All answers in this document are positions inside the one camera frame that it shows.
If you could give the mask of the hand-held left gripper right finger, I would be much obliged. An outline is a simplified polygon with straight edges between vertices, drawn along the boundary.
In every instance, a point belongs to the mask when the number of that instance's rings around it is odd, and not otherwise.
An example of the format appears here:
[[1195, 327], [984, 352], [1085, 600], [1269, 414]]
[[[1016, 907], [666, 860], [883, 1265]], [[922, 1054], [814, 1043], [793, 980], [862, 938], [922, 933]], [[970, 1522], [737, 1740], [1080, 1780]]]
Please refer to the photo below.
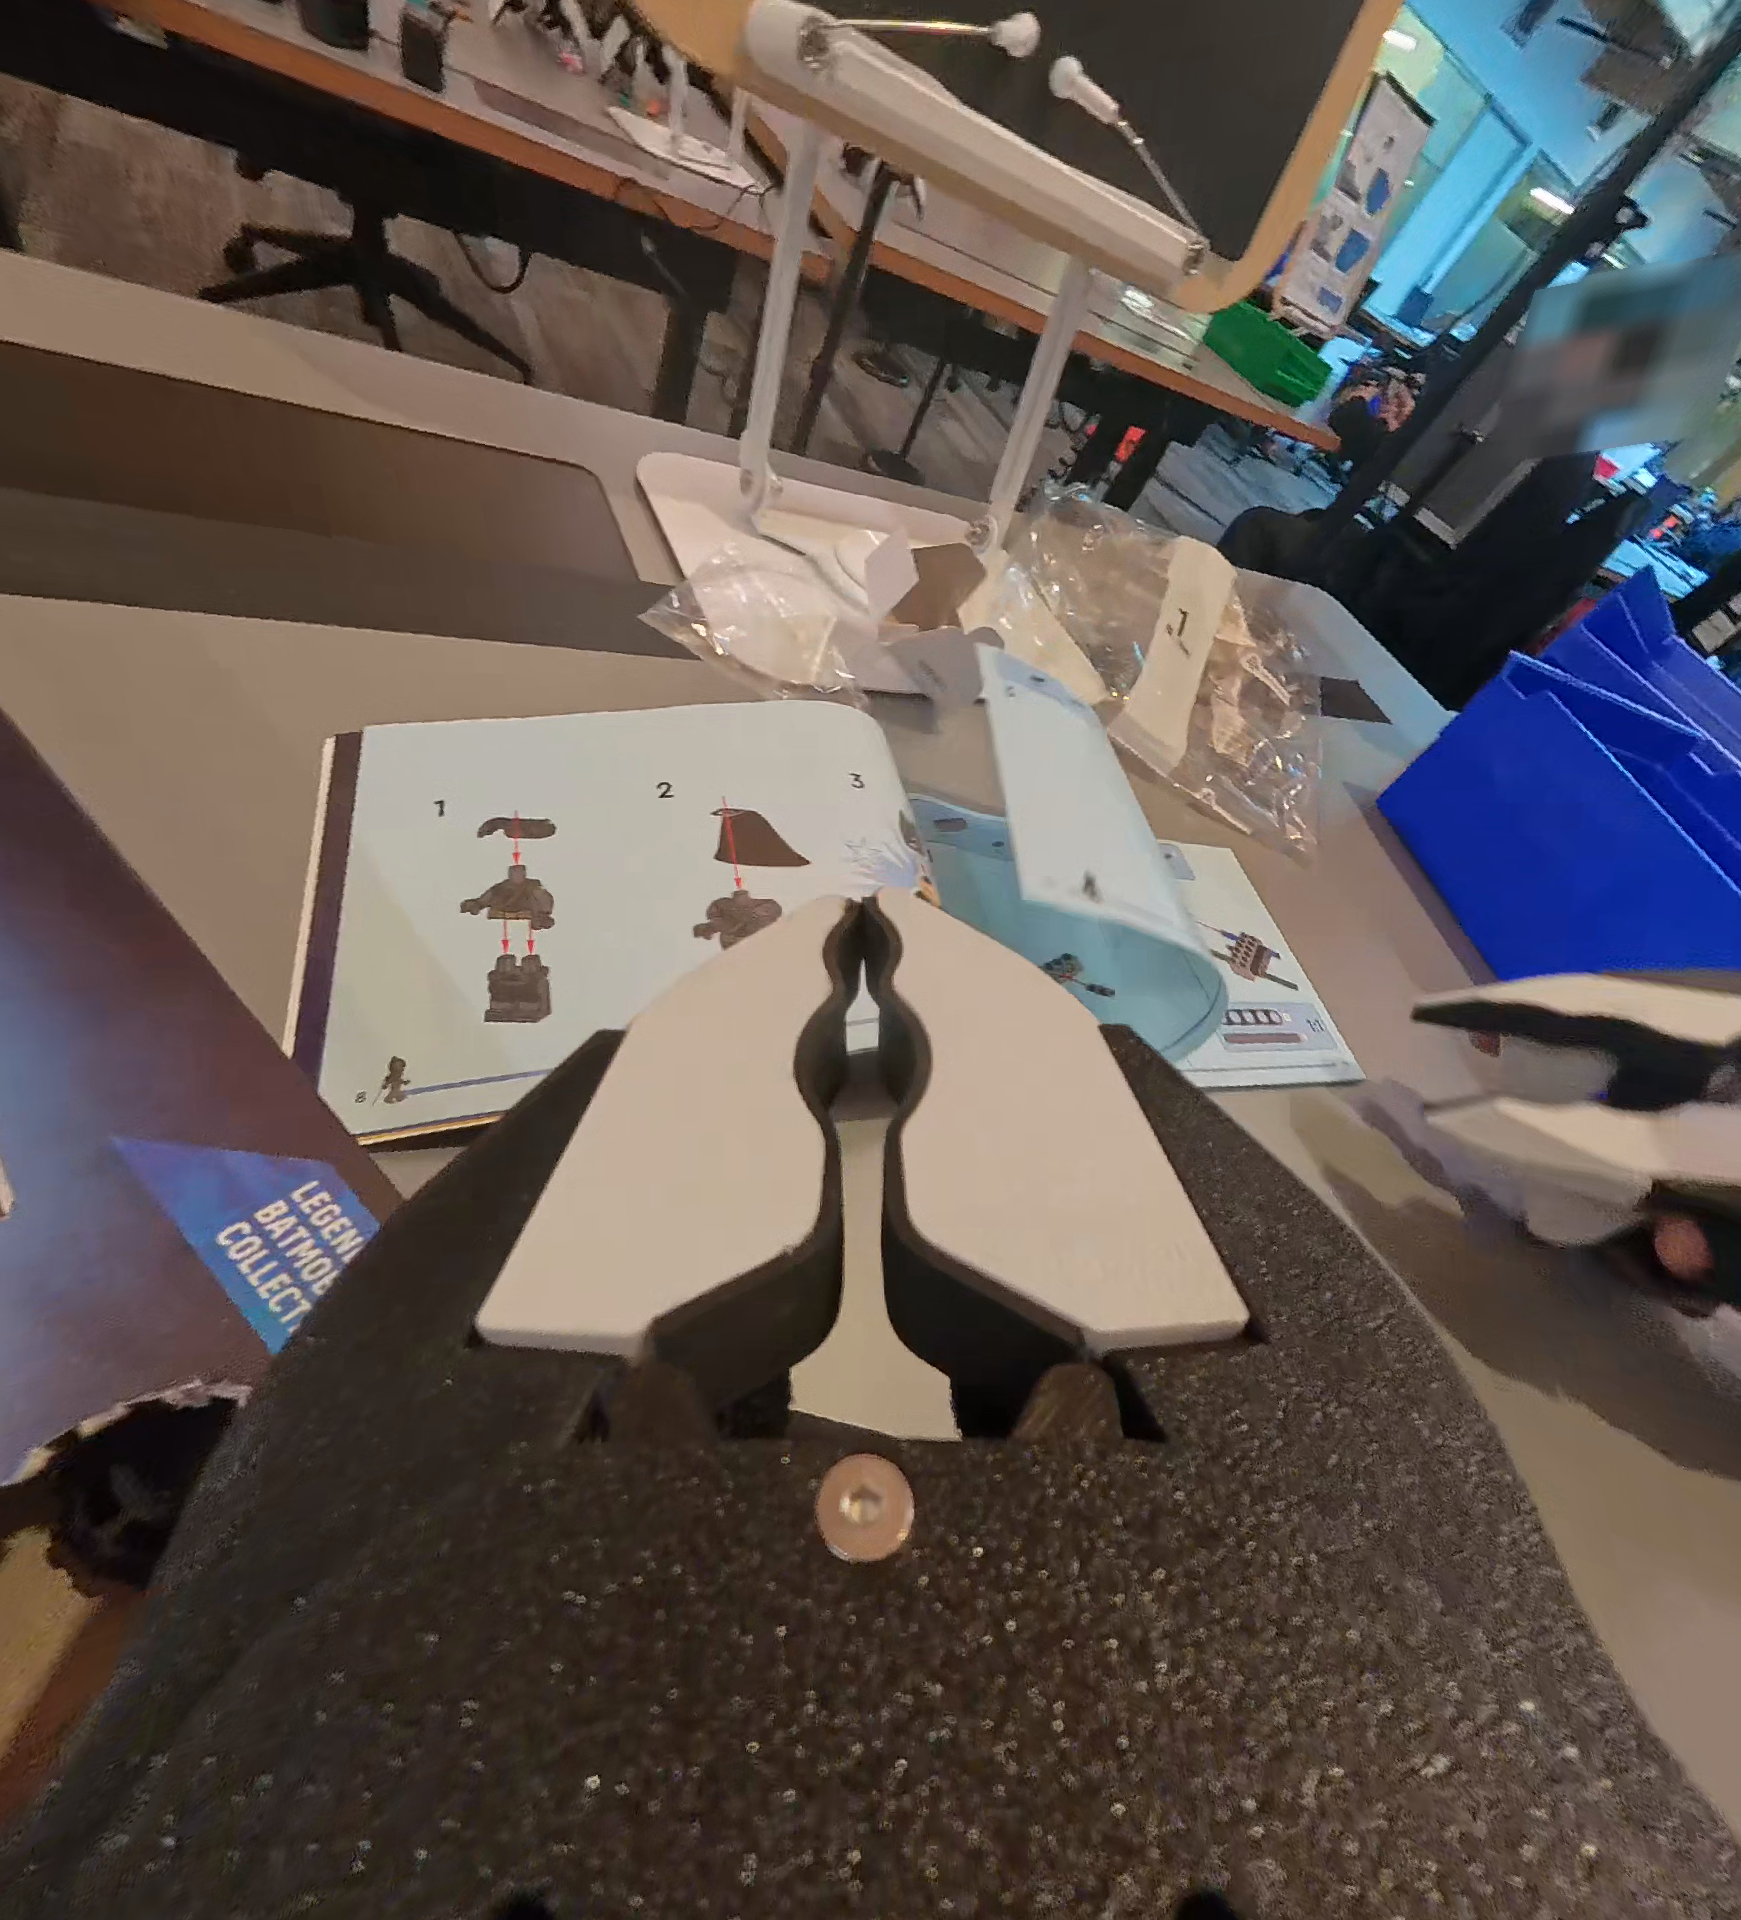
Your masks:
[[897, 1104], [883, 1278], [930, 1363], [1208, 1346], [1247, 1306], [1097, 1024], [1046, 973], [920, 897], [865, 905]]

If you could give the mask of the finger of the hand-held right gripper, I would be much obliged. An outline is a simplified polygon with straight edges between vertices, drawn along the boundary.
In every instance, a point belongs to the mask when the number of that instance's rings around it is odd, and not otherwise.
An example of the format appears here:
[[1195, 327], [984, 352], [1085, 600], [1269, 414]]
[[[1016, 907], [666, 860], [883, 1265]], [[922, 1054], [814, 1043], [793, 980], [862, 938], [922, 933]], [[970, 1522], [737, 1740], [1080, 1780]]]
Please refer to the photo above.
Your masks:
[[1385, 1127], [1436, 1189], [1550, 1247], [1611, 1242], [1673, 1203], [1741, 1218], [1741, 1099], [1632, 1111], [1599, 1068], [1487, 1068], [1441, 1099], [1387, 1081]]
[[1611, 1047], [1655, 1038], [1670, 1043], [1741, 1043], [1741, 973], [1555, 973], [1426, 996], [1411, 1021], [1556, 1047]]

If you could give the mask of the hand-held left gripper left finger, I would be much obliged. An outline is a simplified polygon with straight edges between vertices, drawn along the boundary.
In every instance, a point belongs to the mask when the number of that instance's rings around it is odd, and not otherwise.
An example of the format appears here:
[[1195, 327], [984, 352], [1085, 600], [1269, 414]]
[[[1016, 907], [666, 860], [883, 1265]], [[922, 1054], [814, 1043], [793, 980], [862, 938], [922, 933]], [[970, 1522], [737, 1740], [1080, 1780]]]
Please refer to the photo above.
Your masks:
[[619, 1035], [474, 1316], [495, 1348], [656, 1356], [824, 1215], [857, 901], [820, 897], [681, 975]]

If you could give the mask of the stack of blue plastic bins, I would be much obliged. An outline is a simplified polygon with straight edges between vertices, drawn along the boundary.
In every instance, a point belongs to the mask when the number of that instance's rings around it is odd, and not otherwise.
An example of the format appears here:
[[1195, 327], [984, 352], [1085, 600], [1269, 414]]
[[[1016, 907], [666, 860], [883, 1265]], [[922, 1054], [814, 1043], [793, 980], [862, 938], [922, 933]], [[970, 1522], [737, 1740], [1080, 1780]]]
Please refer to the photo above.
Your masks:
[[1650, 571], [1511, 657], [1378, 808], [1498, 980], [1741, 975], [1741, 690]]

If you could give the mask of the toy brick instruction booklet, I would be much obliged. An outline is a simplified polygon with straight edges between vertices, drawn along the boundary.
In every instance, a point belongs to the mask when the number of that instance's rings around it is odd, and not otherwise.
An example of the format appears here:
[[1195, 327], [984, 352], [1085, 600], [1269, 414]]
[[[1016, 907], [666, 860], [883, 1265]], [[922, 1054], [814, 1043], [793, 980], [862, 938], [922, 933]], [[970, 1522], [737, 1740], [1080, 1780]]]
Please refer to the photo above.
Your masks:
[[1359, 1083], [1237, 855], [1148, 842], [1055, 674], [992, 642], [972, 667], [992, 807], [912, 787], [868, 711], [820, 700], [332, 734], [293, 1060], [358, 1142], [462, 1135], [811, 901], [909, 889], [1203, 1092]]

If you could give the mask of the crumpled clear plastic bag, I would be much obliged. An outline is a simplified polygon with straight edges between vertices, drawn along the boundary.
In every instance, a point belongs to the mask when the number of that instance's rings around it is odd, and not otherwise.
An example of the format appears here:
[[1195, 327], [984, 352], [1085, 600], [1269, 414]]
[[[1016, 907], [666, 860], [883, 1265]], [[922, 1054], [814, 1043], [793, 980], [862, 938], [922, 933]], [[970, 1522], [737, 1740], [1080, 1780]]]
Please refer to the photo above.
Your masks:
[[[1044, 630], [1068, 644], [1062, 663], [1080, 669], [1080, 694], [1104, 730], [1134, 681], [1177, 539], [1053, 483], [1012, 524], [1011, 582], [1029, 590]], [[1110, 745], [1247, 842], [1309, 862], [1321, 808], [1319, 677], [1275, 616], [1247, 610], [1236, 572], [1241, 610], [1219, 630], [1177, 771], [1158, 776]]]

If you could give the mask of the white numbered paper bag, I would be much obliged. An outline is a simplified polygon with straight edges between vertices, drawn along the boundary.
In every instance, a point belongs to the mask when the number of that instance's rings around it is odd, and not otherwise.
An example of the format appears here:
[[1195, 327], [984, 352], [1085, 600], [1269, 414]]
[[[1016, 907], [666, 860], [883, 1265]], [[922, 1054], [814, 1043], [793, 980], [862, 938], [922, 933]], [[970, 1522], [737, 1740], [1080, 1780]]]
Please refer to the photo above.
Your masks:
[[1236, 569], [1208, 545], [1174, 541], [1134, 681], [1107, 727], [1109, 738], [1152, 775], [1174, 775], [1182, 765], [1216, 640], [1239, 610]]

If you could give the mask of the torn white cardboard piece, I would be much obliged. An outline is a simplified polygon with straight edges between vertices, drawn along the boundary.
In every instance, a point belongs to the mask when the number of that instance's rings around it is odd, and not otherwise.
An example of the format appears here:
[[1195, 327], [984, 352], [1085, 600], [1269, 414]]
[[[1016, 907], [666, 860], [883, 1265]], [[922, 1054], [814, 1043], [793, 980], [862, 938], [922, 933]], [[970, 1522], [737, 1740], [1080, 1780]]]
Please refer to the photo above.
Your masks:
[[902, 545], [892, 535], [852, 536], [841, 550], [859, 569], [865, 613], [846, 613], [836, 647], [862, 694], [920, 699], [937, 709], [979, 699], [979, 642], [996, 642], [979, 620], [990, 587], [969, 541]]

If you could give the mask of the dark printed toy brick box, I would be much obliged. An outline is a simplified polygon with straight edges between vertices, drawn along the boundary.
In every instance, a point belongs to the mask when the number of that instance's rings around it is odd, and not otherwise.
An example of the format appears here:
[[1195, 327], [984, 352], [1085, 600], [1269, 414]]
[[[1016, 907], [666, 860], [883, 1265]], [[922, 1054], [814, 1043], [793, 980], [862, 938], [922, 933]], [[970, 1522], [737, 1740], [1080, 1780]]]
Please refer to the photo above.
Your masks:
[[0, 706], [0, 1533], [145, 1580], [394, 1204]]

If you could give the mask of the green plastic bin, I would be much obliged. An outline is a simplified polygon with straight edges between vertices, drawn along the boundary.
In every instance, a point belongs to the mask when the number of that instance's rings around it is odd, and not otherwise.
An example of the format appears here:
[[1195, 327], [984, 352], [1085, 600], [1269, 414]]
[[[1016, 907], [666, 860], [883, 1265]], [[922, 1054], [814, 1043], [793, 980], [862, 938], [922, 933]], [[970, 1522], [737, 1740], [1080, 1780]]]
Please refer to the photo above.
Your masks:
[[1333, 375], [1295, 330], [1250, 301], [1214, 314], [1203, 346], [1257, 393], [1290, 409], [1315, 402]]

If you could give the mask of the black slanted pole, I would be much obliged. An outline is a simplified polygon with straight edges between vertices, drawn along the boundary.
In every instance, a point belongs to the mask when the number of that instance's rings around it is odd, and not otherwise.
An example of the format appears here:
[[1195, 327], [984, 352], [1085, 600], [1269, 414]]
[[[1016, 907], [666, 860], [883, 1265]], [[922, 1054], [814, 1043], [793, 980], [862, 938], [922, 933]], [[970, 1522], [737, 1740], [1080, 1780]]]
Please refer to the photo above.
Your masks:
[[1555, 278], [1594, 245], [1607, 245], [1617, 233], [1617, 215], [1631, 197], [1632, 184], [1650, 162], [1684, 128], [1693, 113], [1706, 101], [1729, 69], [1741, 58], [1741, 5], [1729, 14], [1712, 42], [1687, 65], [1665, 99], [1665, 104], [1611, 160], [1594, 190], [1575, 206], [1555, 237], [1542, 247], [1531, 267], [1503, 293], [1491, 314], [1480, 323], [1471, 341], [1458, 352], [1445, 378], [1429, 385], [1409, 414], [1409, 419], [1392, 431], [1385, 444], [1356, 468], [1337, 492], [1333, 504], [1314, 522], [1312, 536], [1317, 553], [1325, 553], [1356, 522], [1362, 509], [1392, 480], [1396, 469], [1455, 406], [1461, 388], [1487, 364], [1494, 349], [1523, 323], [1534, 298], [1555, 284]]

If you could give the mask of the dark grey desk mat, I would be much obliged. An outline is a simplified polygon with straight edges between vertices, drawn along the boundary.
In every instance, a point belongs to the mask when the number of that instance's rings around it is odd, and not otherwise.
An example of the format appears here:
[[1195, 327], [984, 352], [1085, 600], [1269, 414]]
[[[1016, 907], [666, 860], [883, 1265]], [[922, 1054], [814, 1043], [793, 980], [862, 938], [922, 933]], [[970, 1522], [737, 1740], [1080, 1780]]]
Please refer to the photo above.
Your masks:
[[5, 341], [0, 595], [685, 655], [584, 468]]

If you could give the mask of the black office chair base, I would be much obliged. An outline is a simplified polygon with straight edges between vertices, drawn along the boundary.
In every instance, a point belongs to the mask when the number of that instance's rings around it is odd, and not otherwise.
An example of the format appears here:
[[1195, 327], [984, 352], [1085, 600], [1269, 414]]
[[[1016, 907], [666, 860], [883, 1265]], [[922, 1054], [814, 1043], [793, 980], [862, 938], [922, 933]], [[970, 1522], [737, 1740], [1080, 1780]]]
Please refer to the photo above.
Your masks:
[[386, 236], [390, 201], [369, 162], [354, 157], [322, 160], [328, 179], [321, 184], [348, 211], [346, 231], [337, 236], [243, 224], [220, 251], [225, 276], [199, 289], [196, 298], [211, 306], [247, 307], [328, 292], [348, 293], [365, 327], [388, 352], [403, 349], [394, 322], [394, 301], [403, 301], [531, 385], [533, 369], [522, 352], [450, 301], [433, 271], [394, 251]]

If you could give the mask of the black board with wooden rim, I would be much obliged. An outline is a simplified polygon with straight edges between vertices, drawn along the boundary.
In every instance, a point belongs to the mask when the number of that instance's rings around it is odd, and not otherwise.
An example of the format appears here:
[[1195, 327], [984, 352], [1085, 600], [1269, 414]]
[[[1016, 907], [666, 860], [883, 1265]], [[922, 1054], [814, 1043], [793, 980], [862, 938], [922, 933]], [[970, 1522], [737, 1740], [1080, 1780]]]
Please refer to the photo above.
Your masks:
[[1121, 137], [1048, 92], [1051, 62], [1078, 60], [1145, 138], [1208, 237], [1209, 255], [1183, 286], [1189, 301], [1165, 299], [1191, 314], [1239, 301], [1293, 239], [1396, 13], [1378, 2], [811, 7], [977, 24], [1032, 13], [1040, 37], [1024, 60], [965, 38], [883, 40], [1008, 132], [1163, 210]]

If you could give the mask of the white desk stand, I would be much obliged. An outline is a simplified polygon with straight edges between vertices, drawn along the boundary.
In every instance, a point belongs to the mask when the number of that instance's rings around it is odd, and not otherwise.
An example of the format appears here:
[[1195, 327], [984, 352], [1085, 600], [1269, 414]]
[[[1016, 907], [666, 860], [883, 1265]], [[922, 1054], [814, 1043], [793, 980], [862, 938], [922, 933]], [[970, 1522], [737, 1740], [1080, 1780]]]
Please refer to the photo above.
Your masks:
[[769, 442], [799, 284], [799, 242], [829, 138], [862, 147], [904, 172], [938, 182], [956, 201], [982, 208], [1007, 227], [1061, 253], [1062, 278], [1040, 327], [988, 500], [965, 535], [975, 558], [987, 562], [1000, 550], [1026, 483], [1048, 402], [1097, 276], [1117, 278], [1172, 301], [1189, 301], [1183, 286], [1209, 255], [1208, 237], [1193, 225], [1189, 208], [1122, 108], [1078, 60], [1061, 57], [1051, 62], [1048, 92], [1121, 137], [1161, 191], [1163, 210], [1029, 145], [883, 40], [889, 35], [965, 38], [1024, 60], [1035, 54], [1040, 37], [1032, 13], [990, 24], [836, 17], [787, 2], [649, 2], [640, 5], [637, 13], [667, 51], [730, 81], [749, 99], [785, 108], [799, 123], [785, 160], [783, 231], [769, 260], [737, 440], [737, 524], [747, 535], [762, 535], [762, 516], [780, 492], [769, 468]]

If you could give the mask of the long wooden background table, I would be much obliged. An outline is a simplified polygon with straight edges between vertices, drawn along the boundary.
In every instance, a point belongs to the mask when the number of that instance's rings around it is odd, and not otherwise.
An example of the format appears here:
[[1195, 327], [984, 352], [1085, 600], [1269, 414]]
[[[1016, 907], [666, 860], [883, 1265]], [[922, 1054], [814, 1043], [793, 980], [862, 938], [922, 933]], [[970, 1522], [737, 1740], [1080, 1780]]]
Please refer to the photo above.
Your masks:
[[[749, 108], [743, 135], [757, 143], [757, 158], [743, 162], [749, 184], [715, 184], [641, 147], [615, 123], [604, 88], [565, 71], [531, 26], [490, 24], [479, 13], [459, 18], [444, 37], [443, 88], [430, 92], [400, 71], [400, 5], [371, 5], [366, 52], [317, 40], [296, 5], [124, 2], [98, 5], [98, 13], [218, 78], [293, 87], [705, 239], [720, 264], [735, 253], [772, 260], [785, 115]], [[1058, 260], [945, 197], [930, 197], [926, 214], [915, 224], [892, 206], [879, 219], [866, 286], [891, 315], [889, 332], [920, 344], [969, 332], [975, 344], [950, 353], [956, 368], [1020, 374], [1029, 340], [1048, 317]], [[1205, 346], [1205, 327], [1201, 315], [1129, 301], [1122, 287], [1097, 278], [1072, 349], [1113, 396], [1091, 400], [1089, 409], [1129, 423], [1174, 419], [1186, 442], [1201, 435], [1201, 419], [1229, 418], [1319, 451], [1337, 446], [1315, 419], [1315, 402], [1290, 408], [1252, 388]]]

